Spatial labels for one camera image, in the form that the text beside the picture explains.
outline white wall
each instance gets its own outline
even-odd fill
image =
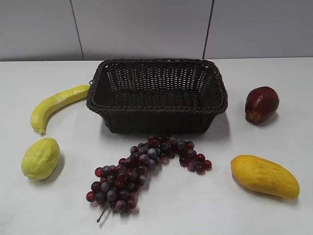
[[[0,0],[0,61],[202,58],[211,3]],[[312,0],[215,0],[205,58],[313,56],[312,12]]]

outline yellow banana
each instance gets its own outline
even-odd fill
[[[31,116],[32,127],[39,134],[44,135],[49,116],[64,106],[86,98],[89,88],[88,85],[78,86],[45,99],[33,111]]]

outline red pear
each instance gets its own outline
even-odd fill
[[[272,116],[279,105],[276,91],[270,87],[259,87],[248,94],[246,98],[246,119],[259,124]]]

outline table surface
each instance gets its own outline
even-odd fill
[[[228,109],[202,135],[181,135],[213,163],[204,176],[164,165],[139,194],[138,210],[105,213],[86,201],[99,166],[115,165],[146,135],[113,134],[86,101],[56,113],[46,137],[62,157],[39,182],[21,171],[23,156],[41,139],[30,125],[33,109],[57,92],[88,84],[100,61],[1,62],[1,235],[311,235],[313,212],[313,58],[213,60],[228,92]],[[277,114],[261,126],[245,120],[245,101],[254,88],[279,94]],[[252,193],[232,178],[230,161],[240,154],[263,157],[289,169],[300,183],[297,200]]]

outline woven pattern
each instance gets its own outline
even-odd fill
[[[87,106],[112,132],[200,133],[227,108],[214,63],[192,59],[102,62]]]

